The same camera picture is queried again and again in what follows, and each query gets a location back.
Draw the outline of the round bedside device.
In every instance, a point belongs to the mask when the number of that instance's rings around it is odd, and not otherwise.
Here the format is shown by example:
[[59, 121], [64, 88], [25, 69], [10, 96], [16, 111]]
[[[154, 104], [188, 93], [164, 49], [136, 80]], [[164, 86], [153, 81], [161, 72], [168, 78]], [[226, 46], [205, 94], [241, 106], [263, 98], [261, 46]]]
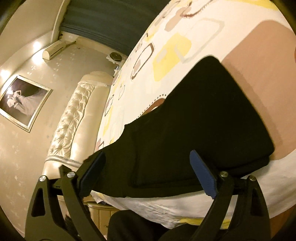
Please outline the round bedside device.
[[111, 61], [113, 64], [121, 63], [122, 56], [117, 52], [111, 52], [106, 56], [107, 60]]

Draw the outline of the cream tufted headboard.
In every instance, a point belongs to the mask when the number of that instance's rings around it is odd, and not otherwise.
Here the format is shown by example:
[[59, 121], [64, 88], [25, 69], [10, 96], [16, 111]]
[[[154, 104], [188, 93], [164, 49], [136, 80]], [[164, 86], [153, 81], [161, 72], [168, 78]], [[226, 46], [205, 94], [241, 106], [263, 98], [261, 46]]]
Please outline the cream tufted headboard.
[[78, 82], [58, 122], [42, 174], [59, 178], [59, 167], [76, 171], [95, 152], [97, 134], [113, 77], [93, 71]]

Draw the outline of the framed wall photograph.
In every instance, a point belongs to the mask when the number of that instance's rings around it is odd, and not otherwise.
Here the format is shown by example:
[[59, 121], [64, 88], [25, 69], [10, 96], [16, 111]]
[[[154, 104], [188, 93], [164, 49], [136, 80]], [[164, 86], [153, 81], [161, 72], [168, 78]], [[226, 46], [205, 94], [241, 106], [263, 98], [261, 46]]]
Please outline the framed wall photograph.
[[1, 88], [1, 116], [29, 133], [52, 91], [21, 75], [14, 75]]

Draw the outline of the white wall air conditioner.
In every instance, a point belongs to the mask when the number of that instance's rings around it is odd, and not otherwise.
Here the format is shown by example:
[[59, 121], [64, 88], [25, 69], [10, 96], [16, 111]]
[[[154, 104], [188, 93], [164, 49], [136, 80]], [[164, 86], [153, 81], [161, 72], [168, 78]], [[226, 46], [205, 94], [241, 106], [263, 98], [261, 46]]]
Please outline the white wall air conditioner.
[[75, 44], [76, 41], [70, 42], [66, 40], [58, 40], [55, 43], [51, 44], [49, 47], [47, 47], [43, 53], [42, 58], [44, 60], [51, 60], [56, 55], [58, 55], [60, 52], [62, 52], [65, 48], [69, 47], [70, 45]]

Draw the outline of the black pants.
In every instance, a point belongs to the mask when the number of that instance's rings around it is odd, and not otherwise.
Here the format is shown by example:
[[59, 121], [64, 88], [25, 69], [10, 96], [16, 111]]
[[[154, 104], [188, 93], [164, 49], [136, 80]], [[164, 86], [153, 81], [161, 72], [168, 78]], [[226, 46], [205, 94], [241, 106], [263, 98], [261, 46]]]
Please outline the black pants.
[[119, 198], [200, 191], [192, 150], [214, 175], [226, 171], [238, 178], [266, 166], [274, 151], [261, 117], [212, 56], [200, 60], [159, 107], [94, 153], [104, 153], [106, 163], [92, 190]]

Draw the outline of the cream bedside cabinet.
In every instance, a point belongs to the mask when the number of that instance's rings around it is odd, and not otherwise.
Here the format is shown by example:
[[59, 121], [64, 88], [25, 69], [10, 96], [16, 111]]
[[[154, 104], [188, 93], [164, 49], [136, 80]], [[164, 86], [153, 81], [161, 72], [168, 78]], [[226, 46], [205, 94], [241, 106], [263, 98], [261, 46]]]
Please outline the cream bedside cabinet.
[[110, 218], [119, 210], [113, 206], [96, 203], [95, 201], [85, 202], [84, 205], [88, 207], [97, 228], [104, 236], [107, 236]]

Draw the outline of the dark green curtain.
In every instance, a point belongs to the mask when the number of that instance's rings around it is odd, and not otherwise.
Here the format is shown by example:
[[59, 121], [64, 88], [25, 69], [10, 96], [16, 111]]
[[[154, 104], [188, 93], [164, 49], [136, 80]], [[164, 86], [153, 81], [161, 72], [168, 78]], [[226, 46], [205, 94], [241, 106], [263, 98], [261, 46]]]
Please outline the dark green curtain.
[[128, 56], [169, 0], [70, 1], [60, 30]]

